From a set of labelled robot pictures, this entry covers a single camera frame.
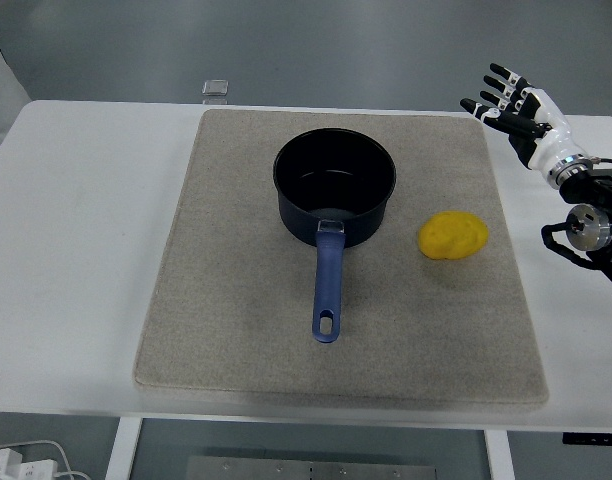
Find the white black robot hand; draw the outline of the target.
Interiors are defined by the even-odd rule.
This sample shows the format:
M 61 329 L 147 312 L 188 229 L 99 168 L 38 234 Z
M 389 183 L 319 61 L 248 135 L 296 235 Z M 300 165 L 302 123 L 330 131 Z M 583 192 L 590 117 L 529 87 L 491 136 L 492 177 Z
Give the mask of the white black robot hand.
M 571 127 L 555 102 L 525 77 L 492 63 L 484 77 L 490 88 L 479 101 L 464 98 L 460 106 L 487 127 L 505 134 L 521 164 L 546 174 L 568 157 L 586 154 L 572 139 Z

